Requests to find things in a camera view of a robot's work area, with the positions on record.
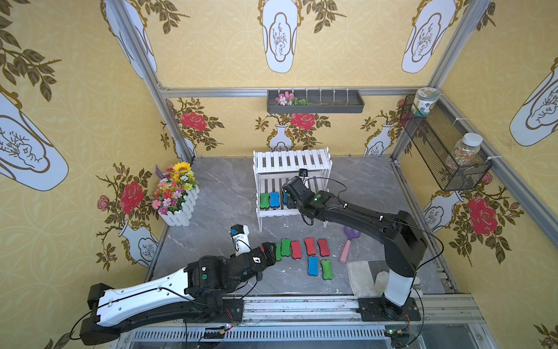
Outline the aluminium frame post right rear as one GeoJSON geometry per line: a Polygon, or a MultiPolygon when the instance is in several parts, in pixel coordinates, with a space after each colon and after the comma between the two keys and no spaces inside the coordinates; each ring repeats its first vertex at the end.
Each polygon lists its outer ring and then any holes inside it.
{"type": "Polygon", "coordinates": [[[440,89],[490,5],[489,1],[420,1],[403,51],[403,72],[418,74],[433,62],[425,86],[440,89]]]}

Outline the jar of colourful beads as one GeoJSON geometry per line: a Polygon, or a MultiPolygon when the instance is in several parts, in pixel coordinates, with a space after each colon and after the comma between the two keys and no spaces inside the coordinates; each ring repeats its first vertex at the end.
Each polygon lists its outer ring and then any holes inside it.
{"type": "Polygon", "coordinates": [[[456,143],[451,153],[451,158],[457,167],[468,166],[480,151],[483,142],[481,135],[468,132],[456,143]]]}

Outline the white gardening glove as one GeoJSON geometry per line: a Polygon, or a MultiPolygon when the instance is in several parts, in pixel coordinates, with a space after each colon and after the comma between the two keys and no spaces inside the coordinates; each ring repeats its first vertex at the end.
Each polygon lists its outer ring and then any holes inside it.
{"type": "Polygon", "coordinates": [[[414,278],[405,278],[392,272],[385,261],[352,261],[347,271],[353,295],[358,298],[388,298],[399,300],[411,293],[414,278]]]}

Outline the green eraser top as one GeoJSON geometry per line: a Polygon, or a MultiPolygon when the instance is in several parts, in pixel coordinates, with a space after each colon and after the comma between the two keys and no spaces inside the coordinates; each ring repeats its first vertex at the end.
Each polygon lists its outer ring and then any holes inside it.
{"type": "Polygon", "coordinates": [[[277,243],[276,244],[276,261],[280,262],[282,260],[282,254],[281,254],[281,243],[277,243]]]}
{"type": "Polygon", "coordinates": [[[282,257],[291,257],[291,240],[284,238],[280,244],[280,255],[282,257]]]}

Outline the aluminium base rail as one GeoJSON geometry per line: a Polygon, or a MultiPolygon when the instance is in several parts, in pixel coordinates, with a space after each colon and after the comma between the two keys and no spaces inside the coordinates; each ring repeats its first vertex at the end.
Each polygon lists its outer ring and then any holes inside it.
{"type": "Polygon", "coordinates": [[[497,348],[488,325],[471,295],[422,295],[412,306],[419,318],[399,321],[365,320],[365,308],[355,296],[248,297],[242,319],[184,325],[181,321],[133,330],[110,348],[178,348],[181,344],[224,348],[239,344],[333,348],[351,345],[390,348],[391,331],[401,330],[405,348],[497,348]]]}

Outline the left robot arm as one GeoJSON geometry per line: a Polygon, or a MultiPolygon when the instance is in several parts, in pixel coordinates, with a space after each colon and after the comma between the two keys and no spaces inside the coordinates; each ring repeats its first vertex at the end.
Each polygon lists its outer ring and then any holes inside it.
{"type": "Polygon", "coordinates": [[[276,244],[265,242],[239,256],[205,256],[168,276],[123,289],[95,284],[87,299],[91,313],[78,338],[95,346],[148,324],[221,317],[235,305],[224,295],[250,279],[261,280],[265,269],[276,264],[276,250],[276,244]]]}

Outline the jar with green label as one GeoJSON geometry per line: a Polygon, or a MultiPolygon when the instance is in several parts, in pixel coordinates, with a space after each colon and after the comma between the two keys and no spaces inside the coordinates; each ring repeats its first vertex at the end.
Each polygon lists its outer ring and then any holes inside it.
{"type": "Polygon", "coordinates": [[[416,91],[410,111],[415,116],[426,117],[440,98],[440,90],[434,87],[422,87],[416,91]]]}

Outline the aluminium frame post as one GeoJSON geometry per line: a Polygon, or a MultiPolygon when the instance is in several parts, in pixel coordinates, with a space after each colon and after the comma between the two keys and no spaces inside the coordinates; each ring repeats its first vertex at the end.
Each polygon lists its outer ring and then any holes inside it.
{"type": "Polygon", "coordinates": [[[131,1],[101,1],[100,6],[109,30],[122,48],[124,56],[151,93],[166,124],[167,133],[174,140],[174,149],[178,158],[192,162],[195,159],[193,147],[185,141],[176,116],[167,99],[162,95],[162,86],[156,75],[155,55],[140,10],[131,1]]]}
{"type": "Polygon", "coordinates": [[[433,62],[425,86],[440,89],[490,5],[489,1],[420,1],[403,51],[403,72],[418,74],[433,62]]]}

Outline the artificial flowers in white planter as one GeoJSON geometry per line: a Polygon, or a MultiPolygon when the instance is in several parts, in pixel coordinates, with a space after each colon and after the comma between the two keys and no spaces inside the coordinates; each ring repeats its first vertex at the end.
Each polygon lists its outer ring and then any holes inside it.
{"type": "Polygon", "coordinates": [[[159,183],[152,208],[168,226],[189,226],[200,188],[188,162],[178,162],[164,172],[155,168],[159,183]]]}

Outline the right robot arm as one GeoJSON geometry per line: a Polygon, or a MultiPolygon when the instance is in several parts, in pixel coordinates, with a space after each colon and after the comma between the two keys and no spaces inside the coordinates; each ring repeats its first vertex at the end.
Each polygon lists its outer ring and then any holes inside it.
{"type": "Polygon", "coordinates": [[[406,211],[396,214],[366,209],[332,193],[313,192],[296,176],[282,187],[283,203],[304,218],[334,222],[374,238],[384,245],[389,269],[386,289],[378,299],[381,317],[400,320],[407,314],[411,289],[427,250],[424,234],[406,211]]]}

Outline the grey wall tray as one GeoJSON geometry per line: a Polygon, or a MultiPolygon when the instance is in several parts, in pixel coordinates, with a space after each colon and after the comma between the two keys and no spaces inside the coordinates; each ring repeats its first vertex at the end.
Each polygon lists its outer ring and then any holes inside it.
{"type": "Polygon", "coordinates": [[[362,113],[365,102],[359,90],[347,88],[305,88],[267,90],[267,112],[279,114],[330,114],[362,113]],[[307,98],[309,106],[279,106],[276,97],[280,93],[292,92],[299,99],[307,98]]]}

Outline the aluminium frame post left rear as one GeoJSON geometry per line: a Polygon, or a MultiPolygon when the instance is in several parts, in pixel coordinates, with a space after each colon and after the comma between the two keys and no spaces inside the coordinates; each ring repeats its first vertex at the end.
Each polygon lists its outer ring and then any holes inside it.
{"type": "Polygon", "coordinates": [[[162,86],[156,75],[155,55],[140,10],[131,1],[101,1],[100,6],[109,30],[122,48],[124,56],[151,93],[166,124],[167,133],[174,140],[174,149],[178,158],[192,162],[195,159],[193,147],[185,141],[176,116],[167,99],[162,95],[162,86]]]}

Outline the pink flower in tray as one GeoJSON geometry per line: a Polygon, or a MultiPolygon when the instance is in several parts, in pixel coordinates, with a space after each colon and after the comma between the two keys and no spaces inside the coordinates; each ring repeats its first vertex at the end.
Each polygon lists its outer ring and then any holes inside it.
{"type": "Polygon", "coordinates": [[[276,97],[276,103],[279,106],[309,106],[310,102],[307,98],[299,99],[292,92],[280,93],[276,97]]]}

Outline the green eraser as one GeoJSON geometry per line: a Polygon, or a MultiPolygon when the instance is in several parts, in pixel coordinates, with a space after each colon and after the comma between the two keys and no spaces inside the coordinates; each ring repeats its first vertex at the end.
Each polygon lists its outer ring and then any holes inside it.
{"type": "Polygon", "coordinates": [[[280,255],[282,257],[291,257],[291,240],[284,238],[280,244],[280,255]]]}
{"type": "Polygon", "coordinates": [[[270,209],[270,194],[260,194],[260,209],[270,209]]]}
{"type": "Polygon", "coordinates": [[[333,280],[334,274],[332,271],[331,260],[321,260],[322,275],[324,280],[333,280]]]}
{"type": "Polygon", "coordinates": [[[280,262],[282,260],[282,254],[281,254],[281,243],[277,243],[276,244],[276,261],[280,262]]]}

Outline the white slatted wooden shelf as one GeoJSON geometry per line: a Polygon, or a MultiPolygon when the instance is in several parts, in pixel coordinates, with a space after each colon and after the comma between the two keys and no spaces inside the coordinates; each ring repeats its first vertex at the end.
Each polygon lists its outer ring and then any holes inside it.
{"type": "Polygon", "coordinates": [[[301,168],[308,169],[309,177],[305,185],[312,191],[327,189],[333,161],[329,149],[305,151],[269,151],[254,152],[254,180],[256,184],[256,213],[259,230],[263,229],[263,219],[298,215],[297,209],[289,209],[281,202],[282,187],[292,177],[298,175],[301,168]],[[261,193],[280,193],[280,207],[260,209],[261,193]]]}

